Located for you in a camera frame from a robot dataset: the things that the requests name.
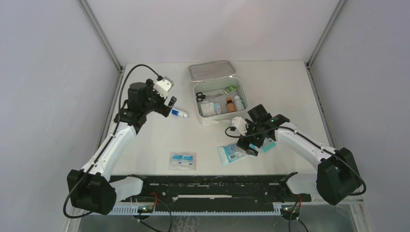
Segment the white blue tube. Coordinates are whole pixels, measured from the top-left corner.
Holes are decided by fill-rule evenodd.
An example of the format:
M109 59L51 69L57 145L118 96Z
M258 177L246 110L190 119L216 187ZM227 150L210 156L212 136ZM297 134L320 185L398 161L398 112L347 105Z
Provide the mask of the white blue tube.
M175 109L175 108L171 110L171 113L172 113L172 115L175 115L175 116L178 116L178 117L181 117L181 118L190 117L186 112Z

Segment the white plastic bottle green label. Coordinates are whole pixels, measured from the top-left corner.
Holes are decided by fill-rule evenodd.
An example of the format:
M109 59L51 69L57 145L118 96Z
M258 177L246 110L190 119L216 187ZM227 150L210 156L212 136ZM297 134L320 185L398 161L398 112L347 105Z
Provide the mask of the white plastic bottle green label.
M243 110L245 110L244 103L243 103L243 101L241 100L241 98L240 98L239 95L234 96L234 104L235 104L235 107L236 107L236 110L237 110L237 111L243 111Z

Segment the small teal mask packet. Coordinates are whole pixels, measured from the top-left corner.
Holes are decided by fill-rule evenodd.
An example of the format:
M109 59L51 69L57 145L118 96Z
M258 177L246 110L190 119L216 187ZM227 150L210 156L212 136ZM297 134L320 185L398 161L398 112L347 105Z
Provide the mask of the small teal mask packet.
M274 148L276 146L276 143L273 139L271 138L265 138L264 142L260 148L260 150L264 153L268 152L270 149Z

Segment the clear bag white gauze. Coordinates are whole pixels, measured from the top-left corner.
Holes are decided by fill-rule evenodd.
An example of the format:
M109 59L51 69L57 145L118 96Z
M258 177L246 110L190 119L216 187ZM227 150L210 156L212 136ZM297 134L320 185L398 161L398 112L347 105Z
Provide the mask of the clear bag white gauze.
M215 105L213 102L201 103L200 108L203 117L210 117L216 115Z

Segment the white medicine kit case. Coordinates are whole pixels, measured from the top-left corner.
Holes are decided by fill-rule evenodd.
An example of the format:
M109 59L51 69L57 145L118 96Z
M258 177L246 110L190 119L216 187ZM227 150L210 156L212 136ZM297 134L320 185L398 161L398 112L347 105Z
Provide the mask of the white medicine kit case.
M188 67L189 78L194 83L193 95L196 104L196 112L199 123L203 126L211 126L219 123L229 123L234 117L244 113L249 108L249 102L245 94L243 85L238 77L236 77L236 69L233 64L226 60L213 61L202 64L194 64ZM229 85L234 85L237 90L233 93L226 95L224 89ZM203 92L204 94L217 94L223 95L214 99L206 99L204 102L197 102L195 94L197 92ZM226 109L226 99L239 95L244 103L245 110L228 113ZM208 102L217 102L221 107L221 115L215 115L210 117L203 117L200 104Z

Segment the bag of blue packets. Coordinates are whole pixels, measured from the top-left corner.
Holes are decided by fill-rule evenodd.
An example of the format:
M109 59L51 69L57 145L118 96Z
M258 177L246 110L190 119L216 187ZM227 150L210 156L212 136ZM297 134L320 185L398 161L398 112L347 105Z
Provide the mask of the bag of blue packets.
M172 153L170 157L169 169L173 171L195 171L196 153Z

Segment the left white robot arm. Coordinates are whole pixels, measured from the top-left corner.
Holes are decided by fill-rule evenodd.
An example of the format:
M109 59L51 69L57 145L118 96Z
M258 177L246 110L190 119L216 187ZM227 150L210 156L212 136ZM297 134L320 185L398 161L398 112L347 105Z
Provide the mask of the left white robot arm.
M148 114L156 112L164 117L169 116L176 97L172 97L169 103L165 101L173 85L167 77L130 84L128 98L120 103L114 119L114 130L80 170L69 172L69 194L65 203L70 202L73 207L86 210L88 214L107 215L117 202L128 197L134 196L141 202L150 198L151 188L134 174L114 182L110 179L116 163L146 123Z

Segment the large blue white pouch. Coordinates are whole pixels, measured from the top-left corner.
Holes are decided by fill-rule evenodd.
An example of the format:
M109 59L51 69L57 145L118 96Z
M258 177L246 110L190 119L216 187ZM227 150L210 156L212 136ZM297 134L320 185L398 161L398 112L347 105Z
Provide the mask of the large blue white pouch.
M247 156L245 150L239 148L236 144L219 146L217 150L223 165L228 165Z

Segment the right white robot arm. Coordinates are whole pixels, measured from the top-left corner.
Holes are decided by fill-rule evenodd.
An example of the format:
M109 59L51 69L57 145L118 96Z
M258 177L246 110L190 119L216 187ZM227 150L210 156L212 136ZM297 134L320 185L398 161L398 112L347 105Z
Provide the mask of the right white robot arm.
M366 192L367 186L360 176L354 156L343 147L325 146L281 115L272 116L259 104L248 111L248 118L235 117L228 129L238 130L236 145L248 155L258 156L266 139L286 145L304 158L315 174L291 173L281 180L280 197L292 201L298 194L320 195L330 205L337 205L348 196Z

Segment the small green medicine box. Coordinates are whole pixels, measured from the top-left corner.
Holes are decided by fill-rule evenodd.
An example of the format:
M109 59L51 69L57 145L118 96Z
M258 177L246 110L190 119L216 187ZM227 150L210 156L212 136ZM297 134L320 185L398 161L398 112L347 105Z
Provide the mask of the small green medicine box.
M236 86L234 86L234 85L229 85L228 87L226 87L226 88L224 89L224 93L225 93L226 95L229 95L229 94L233 93L233 92L236 91L236 90L237 90L237 87L236 87Z

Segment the black handled scissors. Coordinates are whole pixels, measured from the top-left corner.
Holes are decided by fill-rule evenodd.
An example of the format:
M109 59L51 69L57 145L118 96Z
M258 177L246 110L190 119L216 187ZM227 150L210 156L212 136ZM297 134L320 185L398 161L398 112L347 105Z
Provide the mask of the black handled scissors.
M195 94L197 102L204 102L204 101L206 101L206 99L214 99L214 98L220 97L222 95L223 95L222 93L217 93L217 94L210 95L210 94L204 94L203 92L197 92Z

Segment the clear bag gauze pad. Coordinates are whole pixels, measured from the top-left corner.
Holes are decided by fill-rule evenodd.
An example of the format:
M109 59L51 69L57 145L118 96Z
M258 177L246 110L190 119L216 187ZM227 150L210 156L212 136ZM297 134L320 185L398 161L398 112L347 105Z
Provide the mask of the clear bag gauze pad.
M221 107L220 104L217 102L213 103L214 113L215 115L221 115Z

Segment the brown bottle orange cap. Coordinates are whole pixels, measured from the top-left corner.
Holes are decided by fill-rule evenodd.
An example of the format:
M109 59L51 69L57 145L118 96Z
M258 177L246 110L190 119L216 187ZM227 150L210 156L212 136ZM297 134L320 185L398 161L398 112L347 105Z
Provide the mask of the brown bottle orange cap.
M228 113L232 113L232 112L236 112L236 105L234 103L234 101L232 100L232 98L227 98L226 99L226 109Z

